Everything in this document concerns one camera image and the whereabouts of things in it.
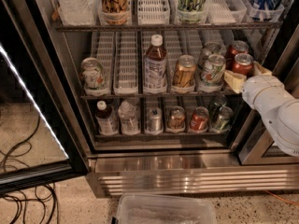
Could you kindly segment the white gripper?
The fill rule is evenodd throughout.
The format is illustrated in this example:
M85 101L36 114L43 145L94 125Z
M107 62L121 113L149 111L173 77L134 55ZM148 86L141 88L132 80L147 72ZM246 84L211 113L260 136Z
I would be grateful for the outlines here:
M247 80L247 77L242 74L230 70L224 71L225 82L235 93L242 92L243 100L251 108L254 108L255 99L262 91L272 87L284 88L284 84L277 77L271 76L270 70L256 61L253 62L252 74L254 77Z

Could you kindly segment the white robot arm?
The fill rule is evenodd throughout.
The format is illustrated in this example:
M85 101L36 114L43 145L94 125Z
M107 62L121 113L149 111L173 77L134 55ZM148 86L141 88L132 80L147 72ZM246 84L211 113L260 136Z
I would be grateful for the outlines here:
M254 62L253 76L225 70L224 80L262 117L266 130L284 153L299 156L299 100L272 73Z

